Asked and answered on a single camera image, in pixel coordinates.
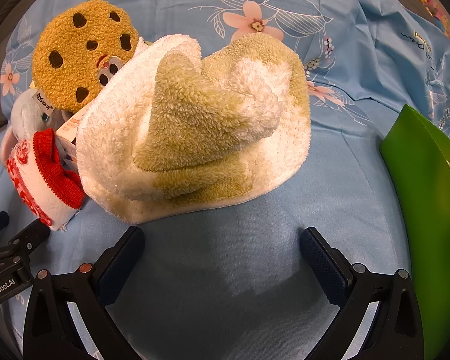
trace red and white plush clothing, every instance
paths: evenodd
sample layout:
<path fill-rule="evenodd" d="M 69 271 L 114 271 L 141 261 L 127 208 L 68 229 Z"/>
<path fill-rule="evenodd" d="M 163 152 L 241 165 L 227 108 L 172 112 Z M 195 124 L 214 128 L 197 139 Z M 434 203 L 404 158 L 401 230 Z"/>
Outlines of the red and white plush clothing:
<path fill-rule="evenodd" d="M 80 177 L 61 166 L 51 128 L 17 143 L 6 166 L 24 203 L 50 229 L 63 228 L 81 207 Z"/>

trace green plastic object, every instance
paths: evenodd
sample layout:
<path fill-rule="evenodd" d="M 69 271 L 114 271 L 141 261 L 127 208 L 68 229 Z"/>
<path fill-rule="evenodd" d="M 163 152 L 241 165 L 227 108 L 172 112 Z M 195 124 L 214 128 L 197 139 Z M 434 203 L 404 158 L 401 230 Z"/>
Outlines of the green plastic object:
<path fill-rule="evenodd" d="M 450 140 L 405 105 L 380 145 L 402 207 L 425 360 L 450 339 Z"/>

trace blue fabric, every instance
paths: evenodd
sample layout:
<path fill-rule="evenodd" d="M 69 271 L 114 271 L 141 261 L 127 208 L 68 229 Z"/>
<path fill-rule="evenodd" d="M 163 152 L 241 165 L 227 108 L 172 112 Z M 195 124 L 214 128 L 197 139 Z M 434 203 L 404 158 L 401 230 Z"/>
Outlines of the blue fabric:
<path fill-rule="evenodd" d="M 37 0 L 7 47 L 20 73 L 2 97 L 6 116 L 31 81 L 31 55 L 57 14 L 86 0 Z M 243 15 L 246 0 L 108 0 L 125 9 L 140 35 L 185 33 L 203 56 L 236 30 L 222 13 Z M 303 359 L 337 311 L 299 253 L 299 227 L 315 226 L 332 247 L 371 271 L 409 269 L 407 237 L 394 186 L 380 156 L 403 104 L 430 115 L 450 137 L 450 41 L 396 0 L 253 0 L 266 24 L 281 29 L 309 80 L 310 154 L 276 190 L 234 207 L 194 212 L 141 226 L 147 245 L 108 310 L 149 360 Z M 0 165 L 0 210 L 10 225 L 0 246 L 34 218 Z M 54 274 L 94 262 L 127 229 L 88 200 L 66 232 L 32 255 L 32 269 Z M 3 306 L 18 336 L 30 290 Z M 96 348 L 75 310 L 85 344 Z M 367 324 L 349 354 L 360 347 Z"/>

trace cookie plush face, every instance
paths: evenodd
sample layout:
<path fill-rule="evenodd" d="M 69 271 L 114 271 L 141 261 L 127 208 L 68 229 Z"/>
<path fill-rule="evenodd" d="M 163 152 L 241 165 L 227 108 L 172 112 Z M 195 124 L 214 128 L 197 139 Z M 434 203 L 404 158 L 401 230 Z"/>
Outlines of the cookie plush face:
<path fill-rule="evenodd" d="M 127 13 L 90 0 L 56 16 L 43 30 L 32 65 L 35 85 L 57 108 L 77 112 L 93 100 L 137 47 Z"/>

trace white label tag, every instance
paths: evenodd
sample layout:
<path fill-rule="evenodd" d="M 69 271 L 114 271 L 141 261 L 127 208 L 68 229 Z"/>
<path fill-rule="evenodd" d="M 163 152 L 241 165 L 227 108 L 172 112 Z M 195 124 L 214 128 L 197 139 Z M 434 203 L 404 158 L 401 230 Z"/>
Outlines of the white label tag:
<path fill-rule="evenodd" d="M 34 99 L 40 106 L 42 111 L 46 113 L 48 116 L 51 116 L 55 107 L 48 102 L 48 99 L 45 96 L 43 89 L 40 88 L 39 90 L 37 90 L 37 92 L 34 94 Z"/>

